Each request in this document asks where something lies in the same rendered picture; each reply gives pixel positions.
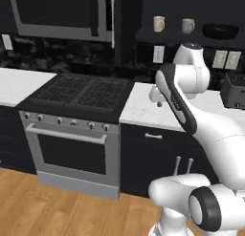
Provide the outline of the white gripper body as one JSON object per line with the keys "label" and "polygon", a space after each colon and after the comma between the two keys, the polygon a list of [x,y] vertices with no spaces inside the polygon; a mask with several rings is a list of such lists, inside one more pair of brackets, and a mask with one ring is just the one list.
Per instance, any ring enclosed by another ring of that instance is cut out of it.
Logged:
{"label": "white gripper body", "polygon": [[163,102],[164,101],[164,96],[161,94],[161,92],[159,91],[156,85],[153,85],[151,87],[151,90],[148,96],[152,102]]}

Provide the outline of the open dark wall cabinet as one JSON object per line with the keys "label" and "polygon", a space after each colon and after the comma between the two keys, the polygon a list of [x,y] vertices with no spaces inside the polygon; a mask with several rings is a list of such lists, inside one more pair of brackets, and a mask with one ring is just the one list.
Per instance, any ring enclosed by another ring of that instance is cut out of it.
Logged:
{"label": "open dark wall cabinet", "polygon": [[[154,31],[155,16],[165,18],[162,32]],[[195,20],[191,34],[182,33],[183,18]],[[235,25],[239,32],[234,39],[215,40],[202,33],[205,24]],[[136,38],[152,44],[190,41],[216,49],[245,50],[245,0],[144,0],[142,26]]]}

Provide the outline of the dark drawer front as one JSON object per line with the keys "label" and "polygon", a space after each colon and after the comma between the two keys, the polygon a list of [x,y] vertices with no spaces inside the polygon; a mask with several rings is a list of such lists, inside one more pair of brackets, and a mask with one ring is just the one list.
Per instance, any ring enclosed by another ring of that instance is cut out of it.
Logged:
{"label": "dark drawer front", "polygon": [[[137,149],[142,150],[179,149],[195,146],[193,137],[179,131],[123,123],[121,125],[121,132],[123,143],[130,143]],[[145,133],[162,135],[163,138],[146,138]]]}

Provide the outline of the cream mug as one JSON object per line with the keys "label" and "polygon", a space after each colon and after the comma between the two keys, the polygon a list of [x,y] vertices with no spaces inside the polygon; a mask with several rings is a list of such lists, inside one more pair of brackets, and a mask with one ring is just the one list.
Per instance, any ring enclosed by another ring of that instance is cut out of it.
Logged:
{"label": "cream mug", "polygon": [[155,32],[162,32],[165,29],[166,23],[163,16],[155,16],[153,18],[153,27]]}

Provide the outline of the oven door with black window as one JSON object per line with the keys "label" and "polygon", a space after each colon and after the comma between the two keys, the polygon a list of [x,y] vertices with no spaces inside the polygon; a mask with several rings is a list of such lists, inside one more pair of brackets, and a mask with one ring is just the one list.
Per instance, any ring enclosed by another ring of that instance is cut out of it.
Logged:
{"label": "oven door with black window", "polygon": [[[105,144],[63,139],[39,135],[26,131],[33,123],[36,128],[100,138],[106,135]],[[107,184],[119,185],[120,135],[119,126],[108,124],[109,131],[102,129],[104,123],[97,123],[91,130],[80,122],[77,126],[57,125],[31,121],[25,127],[35,168],[37,171],[64,177]]]}

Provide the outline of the pale grey mug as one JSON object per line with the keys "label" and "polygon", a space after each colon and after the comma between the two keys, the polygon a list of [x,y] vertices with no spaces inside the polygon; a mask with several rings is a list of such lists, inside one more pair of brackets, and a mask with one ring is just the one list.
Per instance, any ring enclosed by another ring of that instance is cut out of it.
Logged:
{"label": "pale grey mug", "polygon": [[195,20],[191,18],[182,19],[182,33],[191,34],[195,29]]}

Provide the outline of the dark cupboard door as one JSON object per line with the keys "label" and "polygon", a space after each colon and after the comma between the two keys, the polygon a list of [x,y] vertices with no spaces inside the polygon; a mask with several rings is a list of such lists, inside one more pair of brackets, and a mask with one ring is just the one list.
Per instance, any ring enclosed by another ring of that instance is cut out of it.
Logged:
{"label": "dark cupboard door", "polygon": [[121,148],[121,192],[148,198],[152,181],[173,175],[177,156],[164,145],[125,143]]}

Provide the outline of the black bowl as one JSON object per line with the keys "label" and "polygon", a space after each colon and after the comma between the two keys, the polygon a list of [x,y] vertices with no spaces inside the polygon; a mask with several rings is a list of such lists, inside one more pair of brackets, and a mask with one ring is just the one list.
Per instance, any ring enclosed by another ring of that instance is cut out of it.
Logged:
{"label": "black bowl", "polygon": [[239,32],[239,27],[224,24],[205,24],[202,33],[211,39],[229,40],[234,39]]}

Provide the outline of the silver oven bottom drawer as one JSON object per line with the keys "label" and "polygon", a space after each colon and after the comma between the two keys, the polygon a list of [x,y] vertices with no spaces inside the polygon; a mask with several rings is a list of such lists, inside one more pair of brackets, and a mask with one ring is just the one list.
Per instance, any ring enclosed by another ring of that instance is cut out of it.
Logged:
{"label": "silver oven bottom drawer", "polygon": [[41,183],[49,186],[111,200],[117,200],[120,197],[120,189],[117,186],[88,182],[40,171],[37,172],[37,176]]}

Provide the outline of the silver microwave oven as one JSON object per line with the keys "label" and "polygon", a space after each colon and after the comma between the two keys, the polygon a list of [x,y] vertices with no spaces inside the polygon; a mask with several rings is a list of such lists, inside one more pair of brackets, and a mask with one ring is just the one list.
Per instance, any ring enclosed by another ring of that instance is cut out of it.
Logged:
{"label": "silver microwave oven", "polygon": [[18,33],[111,42],[106,0],[11,0]]}

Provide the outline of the black toaster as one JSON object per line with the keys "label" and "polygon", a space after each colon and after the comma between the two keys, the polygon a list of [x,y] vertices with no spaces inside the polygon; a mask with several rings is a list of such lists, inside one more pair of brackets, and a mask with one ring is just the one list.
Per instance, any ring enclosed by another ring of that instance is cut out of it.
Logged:
{"label": "black toaster", "polygon": [[226,73],[220,96],[226,108],[245,110],[245,75]]}

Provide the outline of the dark base cupboard run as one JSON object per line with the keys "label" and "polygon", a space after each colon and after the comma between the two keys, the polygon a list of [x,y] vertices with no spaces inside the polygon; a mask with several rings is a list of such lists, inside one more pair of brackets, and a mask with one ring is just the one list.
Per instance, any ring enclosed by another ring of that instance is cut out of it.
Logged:
{"label": "dark base cupboard run", "polygon": [[0,106],[0,167],[36,173],[19,113],[6,106]]}

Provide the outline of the white wall socket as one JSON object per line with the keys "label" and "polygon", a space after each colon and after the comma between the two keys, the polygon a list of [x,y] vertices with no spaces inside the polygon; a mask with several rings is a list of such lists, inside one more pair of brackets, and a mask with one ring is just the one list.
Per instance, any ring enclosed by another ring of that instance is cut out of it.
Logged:
{"label": "white wall socket", "polygon": [[5,49],[7,51],[12,51],[13,47],[12,47],[12,43],[11,43],[11,37],[8,34],[3,34],[2,39],[3,39]]}
{"label": "white wall socket", "polygon": [[237,68],[241,52],[229,52],[225,69],[226,70],[235,70]]}
{"label": "white wall socket", "polygon": [[164,61],[164,46],[155,46],[153,51],[153,62],[154,63],[162,63]]}
{"label": "white wall socket", "polygon": [[227,51],[216,51],[213,58],[212,66],[215,69],[223,69],[226,62],[227,54]]}

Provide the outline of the black gas hob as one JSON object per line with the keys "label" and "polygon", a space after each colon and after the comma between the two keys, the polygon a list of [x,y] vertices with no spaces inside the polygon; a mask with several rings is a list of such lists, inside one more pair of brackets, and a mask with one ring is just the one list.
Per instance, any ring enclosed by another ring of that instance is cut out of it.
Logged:
{"label": "black gas hob", "polygon": [[61,74],[22,100],[17,109],[118,124],[133,86],[132,79]]}

